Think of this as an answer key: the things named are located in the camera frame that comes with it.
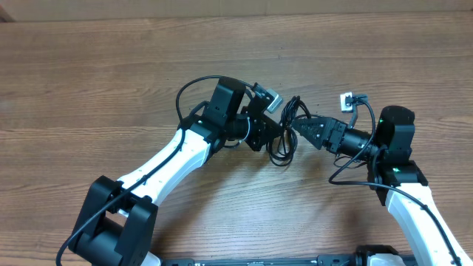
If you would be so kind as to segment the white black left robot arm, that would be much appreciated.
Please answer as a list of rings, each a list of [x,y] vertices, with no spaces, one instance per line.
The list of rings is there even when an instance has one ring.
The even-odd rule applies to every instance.
[[[215,76],[210,100],[180,115],[171,141],[138,169],[91,184],[71,235],[59,248],[61,263],[71,250],[91,265],[161,265],[151,252],[159,206],[192,171],[222,148],[247,143],[260,151],[280,133],[267,114],[282,97],[272,89],[226,76]]]

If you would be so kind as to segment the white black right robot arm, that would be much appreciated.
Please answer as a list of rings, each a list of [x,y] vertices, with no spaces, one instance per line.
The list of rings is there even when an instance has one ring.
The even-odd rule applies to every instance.
[[[414,120],[411,110],[386,106],[371,132],[324,116],[296,119],[292,127],[318,150],[366,164],[364,184],[395,218],[418,265],[471,265],[440,215],[426,177],[410,158]]]

